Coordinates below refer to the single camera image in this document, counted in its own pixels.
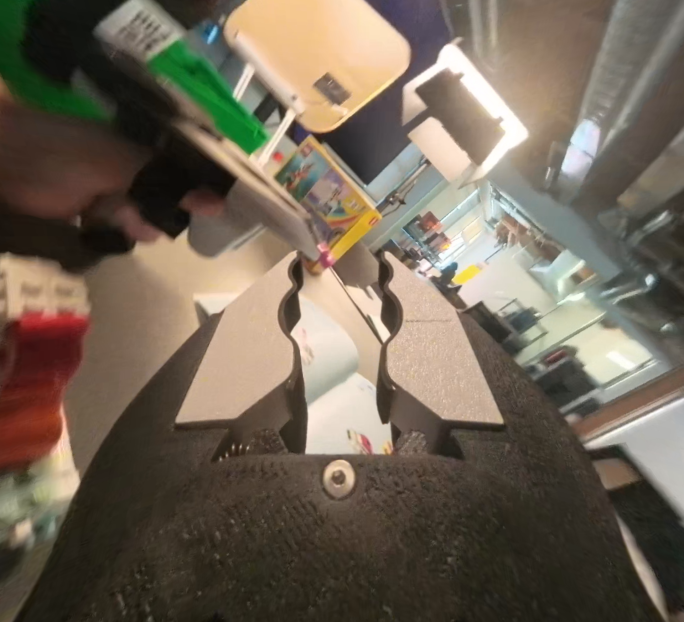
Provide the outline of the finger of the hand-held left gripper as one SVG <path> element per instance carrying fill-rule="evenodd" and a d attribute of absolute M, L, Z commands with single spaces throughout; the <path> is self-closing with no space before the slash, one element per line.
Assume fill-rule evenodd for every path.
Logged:
<path fill-rule="evenodd" d="M 191 218 L 187 241 L 196 253 L 215 258 L 268 229 L 309 261 L 323 264 L 323 239 L 311 215 L 242 148 L 190 120 L 177 120 L 174 129 L 234 179 L 220 216 Z"/>
<path fill-rule="evenodd" d="M 214 125 L 213 118 L 198 103 L 170 81 L 156 77 L 131 55 L 110 53 L 109 70 L 112 75 L 109 93 L 120 107 L 145 110 L 166 123 Z"/>

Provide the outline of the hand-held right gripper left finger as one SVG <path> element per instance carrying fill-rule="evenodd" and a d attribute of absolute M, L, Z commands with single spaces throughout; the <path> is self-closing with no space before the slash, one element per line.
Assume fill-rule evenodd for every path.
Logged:
<path fill-rule="evenodd" d="M 304 453 L 307 405 L 300 348 L 292 336 L 303 281 L 301 255 L 293 252 L 226 306 L 176 428 L 224 430 L 222 449 L 229 454 L 247 453 L 257 432 L 270 430 L 290 453 Z"/>

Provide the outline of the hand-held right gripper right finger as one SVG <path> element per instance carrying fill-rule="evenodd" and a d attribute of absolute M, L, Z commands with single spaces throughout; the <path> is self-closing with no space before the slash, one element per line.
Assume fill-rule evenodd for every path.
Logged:
<path fill-rule="evenodd" d="M 389 337 L 380 351 L 377 408 L 395 452 L 412 434 L 428 453 L 443 454 L 453 430 L 504 430 L 457 309 L 395 256 L 381 252 L 378 264 Z"/>

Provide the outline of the yellow lego box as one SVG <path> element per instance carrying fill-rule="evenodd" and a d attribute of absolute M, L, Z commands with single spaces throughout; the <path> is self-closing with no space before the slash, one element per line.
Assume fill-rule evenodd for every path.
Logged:
<path fill-rule="evenodd" d="M 382 220 L 366 191 L 312 136 L 304 139 L 273 175 L 310 215 L 318 239 L 329 245 L 336 263 Z M 309 268 L 316 273 L 323 270 L 313 261 Z"/>

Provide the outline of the person's left hand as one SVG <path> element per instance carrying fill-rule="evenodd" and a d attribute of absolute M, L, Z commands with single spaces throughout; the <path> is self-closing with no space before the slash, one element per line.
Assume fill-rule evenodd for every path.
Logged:
<path fill-rule="evenodd" d="M 134 242 L 163 236 L 128 191 L 149 151 L 104 126 L 23 106 L 1 84 L 1 203 L 51 221 L 89 221 Z"/>

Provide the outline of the green plastic bin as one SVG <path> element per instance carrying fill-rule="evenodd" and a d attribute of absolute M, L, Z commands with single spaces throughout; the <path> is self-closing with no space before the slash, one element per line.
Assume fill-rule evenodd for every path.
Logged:
<path fill-rule="evenodd" d="M 215 0 L 1 0 L 1 82 L 23 106 L 103 125 L 150 144 L 156 117 L 110 95 L 110 53 L 126 53 L 198 103 L 219 133 L 247 153 L 265 131 L 216 68 L 194 53 L 186 31 Z"/>

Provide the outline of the pale blue instruction booklet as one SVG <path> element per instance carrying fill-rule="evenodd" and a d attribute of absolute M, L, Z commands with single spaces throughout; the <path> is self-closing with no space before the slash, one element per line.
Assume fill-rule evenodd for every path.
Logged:
<path fill-rule="evenodd" d="M 196 308 L 220 316 L 235 294 L 207 294 Z M 301 317 L 292 336 L 299 346 L 307 405 L 304 453 L 372 455 L 391 451 L 390 428 L 380 422 L 375 386 L 358 372 L 359 355 L 352 338 L 324 310 L 299 297 Z M 248 448 L 256 448 L 259 430 Z"/>

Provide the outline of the beige book stand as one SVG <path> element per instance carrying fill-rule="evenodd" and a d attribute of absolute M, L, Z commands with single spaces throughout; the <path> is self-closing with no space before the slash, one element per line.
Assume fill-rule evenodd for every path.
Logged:
<path fill-rule="evenodd" d="M 334 131 L 408 69 L 411 47 L 365 0 L 245 0 L 224 25 L 244 70 L 307 131 Z"/>

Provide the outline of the white light panel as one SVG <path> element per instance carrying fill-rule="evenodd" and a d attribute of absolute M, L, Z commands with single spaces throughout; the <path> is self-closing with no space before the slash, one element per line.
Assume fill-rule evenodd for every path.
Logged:
<path fill-rule="evenodd" d="M 464 186 L 486 179 L 529 132 L 460 42 L 445 45 L 432 66 L 404 85 L 401 122 L 440 175 Z"/>

